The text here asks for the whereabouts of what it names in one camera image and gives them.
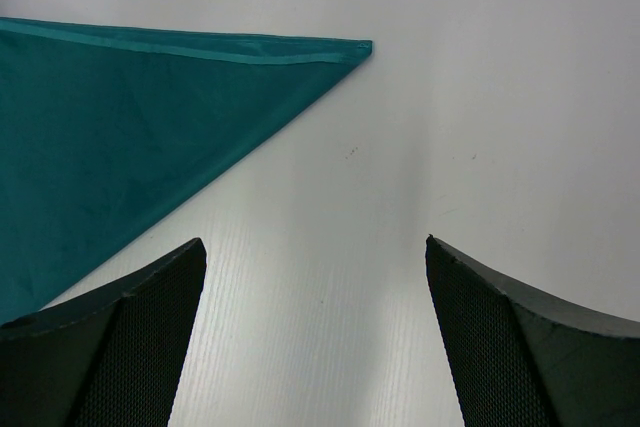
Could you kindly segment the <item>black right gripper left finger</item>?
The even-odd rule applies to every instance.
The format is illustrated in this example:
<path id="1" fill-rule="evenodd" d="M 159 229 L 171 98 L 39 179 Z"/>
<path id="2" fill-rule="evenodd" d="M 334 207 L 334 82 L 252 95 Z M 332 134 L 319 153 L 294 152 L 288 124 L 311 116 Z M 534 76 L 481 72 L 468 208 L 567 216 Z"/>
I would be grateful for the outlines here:
<path id="1" fill-rule="evenodd" d="M 147 266 L 1 327 L 4 426 L 168 424 L 203 290 L 194 238 Z"/>

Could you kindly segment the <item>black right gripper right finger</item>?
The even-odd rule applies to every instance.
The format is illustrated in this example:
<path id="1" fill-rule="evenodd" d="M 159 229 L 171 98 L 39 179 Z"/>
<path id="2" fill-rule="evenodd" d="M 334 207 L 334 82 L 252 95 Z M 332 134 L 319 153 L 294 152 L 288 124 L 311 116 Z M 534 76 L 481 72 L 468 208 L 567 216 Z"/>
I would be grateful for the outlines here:
<path id="1" fill-rule="evenodd" d="M 434 236 L 425 263 L 465 425 L 638 425 L 638 322 L 546 293 Z"/>

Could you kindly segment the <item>teal satin napkin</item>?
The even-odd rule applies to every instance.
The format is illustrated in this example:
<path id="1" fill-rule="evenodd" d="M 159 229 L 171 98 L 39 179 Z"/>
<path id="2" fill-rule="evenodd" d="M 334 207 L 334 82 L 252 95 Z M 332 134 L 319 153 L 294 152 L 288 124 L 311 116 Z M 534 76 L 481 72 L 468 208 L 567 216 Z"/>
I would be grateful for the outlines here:
<path id="1" fill-rule="evenodd" d="M 366 39 L 1 21 L 1 318 L 44 307 L 304 112 Z"/>

